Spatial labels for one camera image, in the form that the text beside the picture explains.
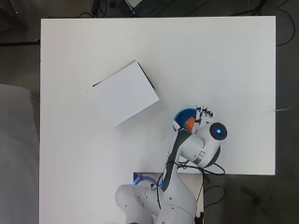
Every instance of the blue object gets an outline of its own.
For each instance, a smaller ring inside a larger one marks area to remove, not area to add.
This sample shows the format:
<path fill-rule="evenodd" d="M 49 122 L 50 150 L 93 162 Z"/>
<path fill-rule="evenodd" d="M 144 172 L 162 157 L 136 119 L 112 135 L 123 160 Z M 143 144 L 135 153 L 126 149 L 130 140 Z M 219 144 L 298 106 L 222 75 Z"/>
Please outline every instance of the blue object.
<path fill-rule="evenodd" d="M 194 108 L 183 109 L 176 114 L 174 120 L 181 128 L 184 128 L 186 121 L 190 117 L 194 117 L 196 119 L 196 109 Z"/>

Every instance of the white cardboard box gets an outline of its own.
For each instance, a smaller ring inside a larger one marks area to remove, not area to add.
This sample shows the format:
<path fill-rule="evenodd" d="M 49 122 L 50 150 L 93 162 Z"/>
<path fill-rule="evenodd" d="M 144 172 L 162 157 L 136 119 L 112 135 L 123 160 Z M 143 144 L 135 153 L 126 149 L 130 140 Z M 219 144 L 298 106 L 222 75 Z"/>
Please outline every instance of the white cardboard box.
<path fill-rule="evenodd" d="M 91 95 L 102 119 L 114 127 L 159 101 L 136 61 L 94 84 Z"/>

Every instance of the wire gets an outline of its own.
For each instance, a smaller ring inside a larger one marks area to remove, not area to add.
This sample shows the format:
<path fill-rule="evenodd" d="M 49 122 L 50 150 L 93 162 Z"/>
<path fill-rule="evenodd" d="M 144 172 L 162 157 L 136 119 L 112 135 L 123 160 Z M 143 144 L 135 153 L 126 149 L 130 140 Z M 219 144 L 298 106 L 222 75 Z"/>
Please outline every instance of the wire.
<path fill-rule="evenodd" d="M 198 6 L 196 9 L 192 10 L 191 12 L 188 12 L 184 17 L 192 15 L 195 11 L 197 11 L 199 8 L 203 7 L 208 2 L 209 2 L 209 0 L 206 0 L 203 4 L 201 4 L 200 6 Z"/>
<path fill-rule="evenodd" d="M 265 3 L 267 1 L 268 0 L 261 0 L 261 2 L 259 3 L 259 5 L 257 7 L 254 7 L 253 9 L 250 9 L 250 10 L 234 13 L 231 16 L 242 16 L 242 15 L 249 14 L 250 12 L 251 12 L 251 16 L 259 14 L 259 13 L 261 13 L 263 6 L 265 5 Z"/>
<path fill-rule="evenodd" d="M 159 176 L 159 179 L 158 179 L 158 181 L 157 181 L 157 187 L 158 187 L 158 185 L 159 185 L 159 182 L 160 182 L 160 180 L 161 180 L 163 174 L 164 174 L 164 173 L 161 173 L 161 175 Z M 159 188 L 157 188 L 157 202 L 158 202 L 159 208 L 160 208 L 160 210 L 161 210 L 160 198 L 159 198 Z"/>
<path fill-rule="evenodd" d="M 89 13 L 89 12 L 82 12 L 81 14 L 78 15 L 78 17 L 81 17 L 83 15 L 88 15 L 90 17 L 93 17 L 93 15 L 91 13 Z"/>
<path fill-rule="evenodd" d="M 287 40 L 286 42 L 284 42 L 282 44 L 277 44 L 277 47 L 281 47 L 281 46 L 284 46 L 286 44 L 289 44 L 293 40 L 293 38 L 295 37 L 295 33 L 296 33 L 295 22 L 292 19 L 292 15 L 289 12 L 287 12 L 286 10 L 280 8 L 280 7 L 284 6 L 285 4 L 287 4 L 288 2 L 289 2 L 289 0 L 284 1 L 282 4 L 280 4 L 279 6 L 275 7 L 275 9 L 278 10 L 278 11 L 281 11 L 281 12 L 285 13 L 289 17 L 289 19 L 291 20 L 291 23 L 292 23 L 292 35 L 291 35 L 291 38 L 289 40 Z"/>
<path fill-rule="evenodd" d="M 287 108 L 276 109 L 275 111 L 276 111 L 276 112 L 287 111 L 287 110 L 294 109 L 294 108 L 296 108 L 296 107 L 298 107 L 298 106 L 299 106 L 299 105 L 293 105 L 293 106 L 290 106 L 290 107 L 287 107 Z"/>
<path fill-rule="evenodd" d="M 210 204 L 208 204 L 208 205 L 205 205 L 204 208 L 208 208 L 208 207 L 210 207 L 210 206 L 212 206 L 212 205 L 215 205 L 215 204 L 217 204 L 217 203 L 220 203 L 220 202 L 224 199 L 224 197 L 225 197 L 225 195 L 226 195 L 226 189 L 225 189 L 223 186 L 220 186 L 220 185 L 212 186 L 212 187 L 210 187 L 210 188 L 204 190 L 204 193 L 207 193 L 209 190 L 211 190 L 211 189 L 215 189 L 215 188 L 221 188 L 221 189 L 223 189 L 223 195 L 222 195 L 222 197 L 221 197 L 220 199 L 218 199 L 218 200 L 217 200 L 216 202 L 214 202 L 214 203 L 210 203 Z"/>
<path fill-rule="evenodd" d="M 205 181 L 205 179 L 203 178 L 202 186 L 201 186 L 200 189 L 199 189 L 199 193 L 198 193 L 198 195 L 197 195 L 197 199 L 196 199 L 196 202 L 197 202 L 197 203 L 198 203 L 199 196 L 200 196 L 200 194 L 201 194 L 201 192 L 202 192 L 202 189 L 203 189 L 203 186 L 204 186 L 204 181 Z"/>
<path fill-rule="evenodd" d="M 172 3 L 174 3 L 175 1 L 177 0 L 171 0 L 170 2 L 168 3 L 163 3 L 163 4 L 160 4 L 158 7 L 155 7 L 150 13 L 148 13 L 147 15 L 143 16 L 143 17 L 148 17 L 151 13 L 153 13 L 155 10 L 157 10 L 158 8 L 160 7 L 168 7 L 169 5 L 171 5 Z"/>
<path fill-rule="evenodd" d="M 261 209 L 262 212 L 264 212 L 264 214 L 270 219 L 270 221 L 273 223 L 273 224 L 278 224 L 276 222 L 276 220 L 271 216 L 271 214 L 265 210 L 263 207 L 261 207 L 260 205 L 258 205 L 258 207 Z"/>
<path fill-rule="evenodd" d="M 225 170 L 222 166 L 218 165 L 216 162 L 214 163 L 214 165 L 216 165 L 218 168 L 220 168 L 223 171 L 223 173 L 225 174 Z"/>
<path fill-rule="evenodd" d="M 218 164 L 214 163 L 216 166 L 218 166 L 220 169 L 222 169 L 223 173 L 214 173 L 214 172 L 211 172 L 211 171 L 208 171 L 204 168 L 201 168 L 201 167 L 198 167 L 198 166 L 190 166 L 190 165 L 182 165 L 182 164 L 178 164 L 174 161 L 169 161 L 169 162 L 173 162 L 175 165 L 178 166 L 178 168 L 184 168 L 184 167 L 187 167 L 187 168 L 192 168 L 192 169 L 196 169 L 196 170 L 199 170 L 201 171 L 202 173 L 207 173 L 207 174 L 210 174 L 210 175 L 225 175 L 225 170 L 219 166 Z"/>

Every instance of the black cable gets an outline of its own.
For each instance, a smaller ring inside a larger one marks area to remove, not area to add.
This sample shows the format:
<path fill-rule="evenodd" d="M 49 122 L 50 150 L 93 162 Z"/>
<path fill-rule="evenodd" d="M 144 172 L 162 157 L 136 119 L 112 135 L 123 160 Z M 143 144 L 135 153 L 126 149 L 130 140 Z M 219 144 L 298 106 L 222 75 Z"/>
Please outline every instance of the black cable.
<path fill-rule="evenodd" d="M 106 12 L 103 11 L 102 8 L 101 8 L 101 1 L 100 1 L 100 3 L 99 3 L 99 10 L 100 10 L 100 12 L 102 13 L 102 17 L 103 17 L 103 18 L 104 18 L 104 17 L 107 17 Z"/>
<path fill-rule="evenodd" d="M 160 198 L 159 198 L 159 182 L 160 182 L 162 176 L 163 176 L 163 173 L 161 173 L 161 175 L 159 176 L 158 181 L 157 181 L 157 202 L 158 202 L 160 210 L 161 210 L 161 205 L 160 205 Z"/>
<path fill-rule="evenodd" d="M 192 10 L 191 12 L 188 12 L 184 17 L 190 16 L 191 14 L 193 14 L 195 11 L 197 11 L 199 8 L 203 7 L 206 3 L 208 3 L 209 0 L 206 0 L 203 4 L 201 4 L 200 6 L 198 6 L 196 9 Z"/>
<path fill-rule="evenodd" d="M 10 43 L 0 43 L 0 47 L 19 47 L 19 46 L 33 46 L 40 45 L 40 40 L 32 42 L 10 42 Z"/>
<path fill-rule="evenodd" d="M 93 17 L 93 15 L 91 13 L 89 13 L 89 12 L 82 12 L 81 14 L 78 15 L 78 17 L 81 17 L 83 15 L 88 15 L 90 17 Z"/>
<path fill-rule="evenodd" d="M 202 189 L 203 189 L 203 186 L 204 186 L 204 181 L 205 181 L 205 179 L 203 178 L 202 186 L 201 186 L 200 189 L 199 189 L 199 193 L 198 193 L 198 195 L 197 195 L 197 199 L 196 199 L 196 202 L 197 202 L 197 203 L 198 203 L 199 196 L 200 196 L 200 194 L 201 194 L 201 192 L 202 192 Z"/>
<path fill-rule="evenodd" d="M 196 170 L 199 170 L 201 172 L 205 172 L 207 174 L 210 174 L 210 175 L 225 175 L 225 170 L 220 167 L 218 164 L 216 165 L 216 163 L 214 163 L 216 166 L 218 166 L 219 168 L 222 169 L 223 173 L 214 173 L 214 172 L 211 172 L 211 171 L 208 171 L 204 168 L 201 168 L 201 167 L 197 167 L 197 166 L 190 166 L 190 165 L 181 165 L 181 164 L 177 164 L 176 162 L 174 162 L 174 164 L 176 164 L 178 166 L 178 168 L 183 168 L 183 167 L 187 167 L 187 168 L 192 168 L 192 169 L 196 169 Z"/>
<path fill-rule="evenodd" d="M 281 11 L 281 12 L 283 12 L 283 13 L 285 13 L 285 14 L 288 15 L 288 17 L 289 17 L 289 19 L 291 20 L 291 23 L 292 23 L 292 36 L 291 36 L 291 38 L 290 38 L 289 40 L 287 40 L 286 42 L 284 42 L 284 43 L 282 43 L 282 44 L 277 44 L 277 47 L 281 47 L 281 46 L 284 46 L 284 45 L 286 45 L 286 44 L 289 44 L 289 43 L 293 40 L 293 38 L 295 37 L 295 33 L 296 33 L 295 22 L 294 22 L 293 19 L 292 19 L 292 15 L 291 15 L 289 12 L 287 12 L 286 10 L 283 10 L 283 9 L 280 8 L 280 7 L 284 6 L 285 4 L 287 4 L 288 1 L 289 1 L 289 0 L 284 1 L 284 2 L 283 2 L 282 4 L 280 4 L 278 7 L 275 7 L 275 9 L 278 10 L 278 11 Z"/>
<path fill-rule="evenodd" d="M 223 173 L 225 174 L 225 170 L 222 166 L 218 165 L 216 162 L 214 163 L 214 165 L 216 165 L 218 168 L 220 168 L 223 171 Z"/>
<path fill-rule="evenodd" d="M 171 5 L 173 2 L 175 2 L 177 0 L 171 0 L 170 2 L 168 3 L 163 3 L 163 4 L 160 4 L 159 6 L 155 7 L 150 13 L 148 13 L 147 15 L 143 16 L 143 17 L 148 17 L 151 13 L 153 13 L 155 10 L 157 10 L 158 8 L 160 7 L 167 7 L 169 5 Z"/>
<path fill-rule="evenodd" d="M 232 14 L 230 16 L 242 16 L 242 15 L 249 14 L 250 12 L 252 13 L 251 16 L 254 16 L 257 13 L 261 13 L 261 11 L 263 9 L 263 6 L 265 5 L 265 3 L 267 1 L 268 0 L 261 0 L 261 2 L 259 3 L 259 5 L 257 7 L 254 7 L 253 9 L 250 9 L 250 10 L 246 10 L 246 11 L 242 11 L 242 12 L 237 12 L 237 13 L 234 13 L 234 14 Z"/>
<path fill-rule="evenodd" d="M 208 205 L 205 205 L 204 208 L 208 208 L 208 207 L 210 207 L 210 206 L 212 206 L 212 205 L 215 205 L 215 204 L 217 204 L 217 203 L 220 203 L 220 202 L 224 199 L 224 197 L 225 197 L 225 195 L 226 195 L 226 189 L 225 189 L 223 186 L 220 186 L 220 185 L 212 186 L 212 187 L 210 187 L 210 188 L 204 190 L 204 193 L 206 193 L 207 191 L 209 191 L 209 190 L 211 190 L 211 189 L 215 189 L 215 188 L 221 188 L 221 189 L 223 189 L 223 195 L 222 195 L 222 197 L 221 197 L 219 200 L 217 200 L 216 202 L 214 202 L 214 203 L 210 203 L 210 204 L 208 204 Z"/>

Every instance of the cable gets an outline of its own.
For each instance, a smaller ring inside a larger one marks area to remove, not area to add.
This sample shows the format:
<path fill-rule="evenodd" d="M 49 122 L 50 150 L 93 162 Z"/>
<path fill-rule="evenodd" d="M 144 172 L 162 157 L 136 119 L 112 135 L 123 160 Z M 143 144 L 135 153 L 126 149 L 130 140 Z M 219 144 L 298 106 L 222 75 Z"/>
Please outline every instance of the cable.
<path fill-rule="evenodd" d="M 261 2 L 259 3 L 259 5 L 257 7 L 254 7 L 253 9 L 250 9 L 250 10 L 234 13 L 231 16 L 242 16 L 242 15 L 249 14 L 250 12 L 251 12 L 251 16 L 254 16 L 257 13 L 261 13 L 263 6 L 265 5 L 265 3 L 267 1 L 268 0 L 261 0 Z"/>
<path fill-rule="evenodd" d="M 198 6 L 195 10 L 192 10 L 191 12 L 188 12 L 184 17 L 187 17 L 187 16 L 193 14 L 195 11 L 197 11 L 199 8 L 203 7 L 208 2 L 209 2 L 209 0 L 206 0 L 203 4 L 201 4 L 200 6 Z"/>
<path fill-rule="evenodd" d="M 154 8 L 150 13 L 148 13 L 147 15 L 143 16 L 143 17 L 148 17 L 151 13 L 153 13 L 155 10 L 157 10 L 158 8 L 160 7 L 167 7 L 169 5 L 171 5 L 173 2 L 175 2 L 177 0 L 171 0 L 170 2 L 168 3 L 163 3 L 163 4 L 160 4 L 158 7 Z"/>
<path fill-rule="evenodd" d="M 216 165 L 218 168 L 220 168 L 223 171 L 223 173 L 225 174 L 225 170 L 222 166 L 218 165 L 216 162 L 214 162 L 214 165 Z"/>
<path fill-rule="evenodd" d="M 192 168 L 192 169 L 199 170 L 201 172 L 205 172 L 205 173 L 210 174 L 210 175 L 225 175 L 225 170 L 221 166 L 219 166 L 218 164 L 216 164 L 216 163 L 214 163 L 214 164 L 216 166 L 218 166 L 223 171 L 223 173 L 220 173 L 220 174 L 219 173 L 214 173 L 214 172 L 208 171 L 208 170 L 206 170 L 204 168 L 201 168 L 201 167 L 198 167 L 198 166 L 182 165 L 182 164 L 178 164 L 178 163 L 176 163 L 174 161 L 169 161 L 169 162 L 173 162 L 175 165 L 177 165 L 178 169 L 179 168 L 187 167 L 187 168 Z"/>
<path fill-rule="evenodd" d="M 289 44 L 293 40 L 293 38 L 295 37 L 295 33 L 296 33 L 295 22 L 292 19 L 292 15 L 289 12 L 287 12 L 286 10 L 283 10 L 283 9 L 280 8 L 280 7 L 284 6 L 285 4 L 287 4 L 288 2 L 289 2 L 289 0 L 284 1 L 282 4 L 280 4 L 279 6 L 275 7 L 275 9 L 278 10 L 278 11 L 281 11 L 281 12 L 283 12 L 285 14 L 287 14 L 287 16 L 289 17 L 289 19 L 291 20 L 291 23 L 292 23 L 292 36 L 286 42 L 284 42 L 282 44 L 277 44 L 277 47 L 281 47 L 281 46 L 284 46 L 286 44 Z"/>
<path fill-rule="evenodd" d="M 32 42 L 0 43 L 0 47 L 18 47 L 18 46 L 33 46 L 33 45 L 40 45 L 40 40 L 37 39 L 36 41 L 32 41 Z"/>
<path fill-rule="evenodd" d="M 261 209 L 262 212 L 264 212 L 264 214 L 270 219 L 270 221 L 273 223 L 273 224 L 278 224 L 276 222 L 276 220 L 271 216 L 271 214 L 265 210 L 263 207 L 261 207 L 260 205 L 258 205 L 258 207 Z"/>
<path fill-rule="evenodd" d="M 221 188 L 221 189 L 223 189 L 223 195 L 222 195 L 222 197 L 221 197 L 219 200 L 217 200 L 216 202 L 214 202 L 214 203 L 210 203 L 210 204 L 208 204 L 208 205 L 205 205 L 204 208 L 208 208 L 208 207 L 210 207 L 210 206 L 212 206 L 212 205 L 215 205 L 215 204 L 217 204 L 217 203 L 220 203 L 220 202 L 224 199 L 224 197 L 225 197 L 225 195 L 226 195 L 226 189 L 225 189 L 223 186 L 220 186 L 220 185 L 212 186 L 212 187 L 210 187 L 210 188 L 204 190 L 204 193 L 206 193 L 207 191 L 209 191 L 209 190 L 211 190 L 211 189 L 215 189 L 215 188 Z"/>
<path fill-rule="evenodd" d="M 293 105 L 293 106 L 290 106 L 290 107 L 287 107 L 287 108 L 276 109 L 275 111 L 276 111 L 276 112 L 287 111 L 287 110 L 294 109 L 294 108 L 296 108 L 296 107 L 298 107 L 298 106 L 299 106 L 299 105 Z"/>
<path fill-rule="evenodd" d="M 204 181 L 205 181 L 205 179 L 203 178 L 202 186 L 201 186 L 200 189 L 199 189 L 199 193 L 198 193 L 198 195 L 197 195 L 197 199 L 196 199 L 196 202 L 197 202 L 197 203 L 198 203 L 198 199 L 199 199 L 199 197 L 200 197 L 200 194 L 201 194 L 202 189 L 203 189 L 203 186 L 204 186 Z"/>
<path fill-rule="evenodd" d="M 78 15 L 78 17 L 81 17 L 83 15 L 88 15 L 90 17 L 93 17 L 93 15 L 91 13 L 89 13 L 89 12 L 82 12 L 81 14 Z"/>
<path fill-rule="evenodd" d="M 161 180 L 163 174 L 164 174 L 164 173 L 161 173 L 161 175 L 159 176 L 159 179 L 158 179 L 158 181 L 157 181 L 157 202 L 158 202 L 158 205 L 159 205 L 160 210 L 161 210 L 161 205 L 160 205 L 160 198 L 159 198 L 159 188 L 158 188 L 158 185 L 159 185 L 159 182 L 160 182 L 160 180 Z"/>

